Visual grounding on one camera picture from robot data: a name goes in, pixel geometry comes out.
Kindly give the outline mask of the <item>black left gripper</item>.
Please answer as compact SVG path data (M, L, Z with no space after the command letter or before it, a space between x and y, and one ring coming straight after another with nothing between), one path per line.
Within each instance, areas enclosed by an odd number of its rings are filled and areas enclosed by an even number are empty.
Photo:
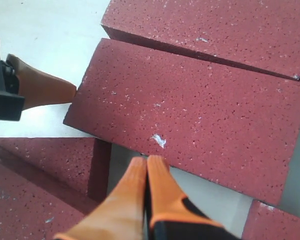
M17 122L23 109L71 103L77 87L40 71L13 54L0 58L0 121Z

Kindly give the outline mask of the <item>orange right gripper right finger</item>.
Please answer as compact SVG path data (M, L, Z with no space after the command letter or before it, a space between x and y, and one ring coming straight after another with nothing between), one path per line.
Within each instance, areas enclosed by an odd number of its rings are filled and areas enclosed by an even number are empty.
M162 156L147 158L147 196L150 240L238 239L191 202Z

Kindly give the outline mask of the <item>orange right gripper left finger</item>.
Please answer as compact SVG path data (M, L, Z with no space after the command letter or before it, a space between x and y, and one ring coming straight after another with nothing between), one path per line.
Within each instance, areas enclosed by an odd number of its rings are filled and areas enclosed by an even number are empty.
M108 197L82 221L55 240L141 240L145 214L147 163L133 157Z

